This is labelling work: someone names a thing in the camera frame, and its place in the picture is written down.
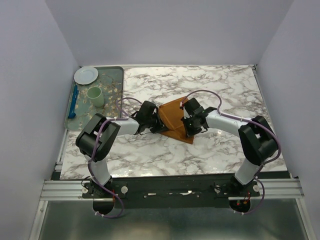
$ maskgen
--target white wall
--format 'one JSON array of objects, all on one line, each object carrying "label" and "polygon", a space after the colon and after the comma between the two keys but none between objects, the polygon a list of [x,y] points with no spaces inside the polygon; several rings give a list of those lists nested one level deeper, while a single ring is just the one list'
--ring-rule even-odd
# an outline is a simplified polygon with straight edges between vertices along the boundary
[{"label": "white wall", "polygon": [[295,0],[258,64],[258,79],[289,169],[320,239],[320,1]]},{"label": "white wall", "polygon": [[0,239],[27,239],[77,63],[44,0],[0,2]]},{"label": "white wall", "polygon": [[80,65],[256,64],[293,0],[46,0]]}]

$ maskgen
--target white plate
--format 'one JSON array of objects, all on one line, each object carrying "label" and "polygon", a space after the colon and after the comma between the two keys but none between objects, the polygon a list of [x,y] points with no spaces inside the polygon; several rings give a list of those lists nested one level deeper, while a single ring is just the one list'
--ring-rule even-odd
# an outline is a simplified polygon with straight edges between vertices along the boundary
[{"label": "white plate", "polygon": [[84,66],[74,74],[74,81],[80,85],[92,83],[98,77],[98,70],[92,66]]}]

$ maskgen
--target light green cup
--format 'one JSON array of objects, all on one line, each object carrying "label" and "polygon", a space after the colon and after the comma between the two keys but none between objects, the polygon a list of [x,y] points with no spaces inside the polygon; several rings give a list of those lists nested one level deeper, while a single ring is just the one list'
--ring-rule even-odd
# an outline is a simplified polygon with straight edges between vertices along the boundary
[{"label": "light green cup", "polygon": [[86,92],[86,96],[95,107],[102,107],[105,103],[104,95],[100,87],[90,87]]}]

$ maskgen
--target blue utensil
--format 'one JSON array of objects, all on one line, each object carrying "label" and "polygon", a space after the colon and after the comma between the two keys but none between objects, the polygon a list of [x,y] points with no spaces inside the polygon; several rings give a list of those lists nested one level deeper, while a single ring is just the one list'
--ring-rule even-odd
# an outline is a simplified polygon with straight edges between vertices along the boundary
[{"label": "blue utensil", "polygon": [[77,101],[78,93],[79,93],[78,86],[74,85],[68,119],[74,119],[76,116],[75,108],[76,108],[76,101]]}]

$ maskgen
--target white marble surface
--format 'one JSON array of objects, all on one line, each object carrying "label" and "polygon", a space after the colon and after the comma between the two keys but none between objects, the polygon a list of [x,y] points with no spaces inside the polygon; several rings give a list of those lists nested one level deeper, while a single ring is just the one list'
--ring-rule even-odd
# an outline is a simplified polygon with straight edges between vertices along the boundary
[{"label": "white marble surface", "polygon": [[[123,97],[142,102],[161,105],[199,89],[217,92],[223,100],[223,112],[243,117],[263,115],[269,120],[250,66],[137,67],[126,69],[124,74]],[[219,103],[210,93],[193,97],[204,108]],[[139,108],[133,101],[123,106],[130,113]],[[75,145],[79,133],[69,133],[61,179],[89,175],[86,160]],[[116,138],[107,156],[114,177],[234,173],[243,159],[240,139],[216,129],[196,135],[192,145],[160,134],[124,135]],[[282,157],[263,169],[285,170]]]}]

